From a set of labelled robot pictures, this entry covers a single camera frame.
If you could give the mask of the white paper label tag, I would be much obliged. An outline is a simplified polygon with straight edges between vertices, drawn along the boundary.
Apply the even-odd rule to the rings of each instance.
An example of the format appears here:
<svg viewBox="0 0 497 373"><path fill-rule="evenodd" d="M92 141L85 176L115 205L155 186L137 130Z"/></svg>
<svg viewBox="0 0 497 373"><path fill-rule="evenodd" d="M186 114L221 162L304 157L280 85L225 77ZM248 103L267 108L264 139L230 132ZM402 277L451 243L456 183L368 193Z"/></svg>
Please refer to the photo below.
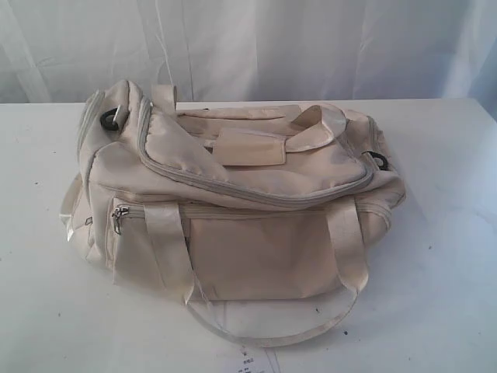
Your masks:
<svg viewBox="0 0 497 373"><path fill-rule="evenodd" d="M240 346L229 363L228 371L280 373L280 365L273 349Z"/></svg>

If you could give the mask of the beige duffel bag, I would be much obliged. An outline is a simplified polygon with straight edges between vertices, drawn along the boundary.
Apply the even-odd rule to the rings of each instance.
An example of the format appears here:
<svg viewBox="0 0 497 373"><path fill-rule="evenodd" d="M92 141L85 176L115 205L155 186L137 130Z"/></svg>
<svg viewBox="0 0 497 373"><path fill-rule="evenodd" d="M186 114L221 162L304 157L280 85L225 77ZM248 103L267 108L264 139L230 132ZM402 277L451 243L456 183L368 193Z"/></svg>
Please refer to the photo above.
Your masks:
<svg viewBox="0 0 497 373"><path fill-rule="evenodd" d="M123 80L85 103L68 241L113 277L165 292L212 333L257 347L328 332L233 334L213 306L301 300L369 277L367 249L406 189L376 121L331 104L179 110L176 88Z"/></svg>

